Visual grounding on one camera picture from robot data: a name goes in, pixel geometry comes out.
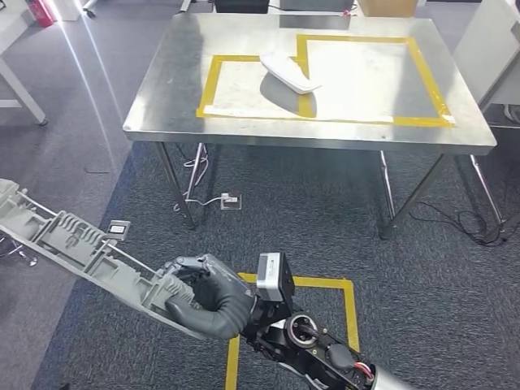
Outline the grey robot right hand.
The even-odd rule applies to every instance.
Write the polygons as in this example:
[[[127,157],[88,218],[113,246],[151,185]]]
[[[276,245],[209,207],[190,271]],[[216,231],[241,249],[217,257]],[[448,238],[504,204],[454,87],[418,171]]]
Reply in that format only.
[[[184,258],[181,272],[192,281],[195,309],[179,297],[171,296],[165,308],[172,319],[205,336],[230,340],[240,335],[248,324],[256,298],[247,282],[229,267],[206,253]]]

